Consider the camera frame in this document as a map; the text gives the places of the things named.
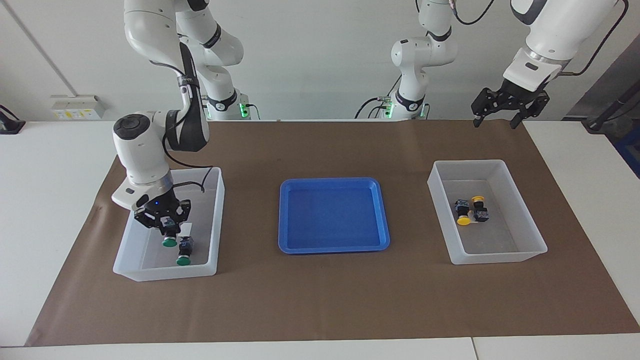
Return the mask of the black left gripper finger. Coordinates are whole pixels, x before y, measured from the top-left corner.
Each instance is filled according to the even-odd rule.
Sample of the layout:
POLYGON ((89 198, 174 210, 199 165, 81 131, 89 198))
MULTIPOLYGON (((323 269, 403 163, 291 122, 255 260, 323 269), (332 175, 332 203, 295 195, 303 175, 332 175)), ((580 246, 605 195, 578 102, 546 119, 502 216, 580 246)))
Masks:
POLYGON ((493 113, 496 92, 491 89, 482 89, 475 100, 471 103, 471 112, 474 115, 474 128, 480 127, 489 114, 493 113))
POLYGON ((549 100, 534 100, 529 105, 519 104, 518 112, 510 121, 510 128, 517 129, 524 120, 539 116, 548 102, 549 100))

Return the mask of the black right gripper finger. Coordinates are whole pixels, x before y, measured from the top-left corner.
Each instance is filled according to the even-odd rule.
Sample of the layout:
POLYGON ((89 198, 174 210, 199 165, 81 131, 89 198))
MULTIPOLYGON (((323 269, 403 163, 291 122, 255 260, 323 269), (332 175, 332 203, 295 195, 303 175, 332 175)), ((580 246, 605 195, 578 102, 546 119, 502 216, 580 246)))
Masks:
POLYGON ((142 207, 134 211, 134 219, 138 221, 138 223, 148 229, 158 229, 163 236, 167 234, 167 229, 162 223, 162 217, 164 216, 165 214, 161 211, 150 210, 146 207, 142 207))
POLYGON ((181 225, 188 220, 192 202, 190 199, 178 200, 176 206, 170 210, 170 233, 177 235, 181 232, 181 225))

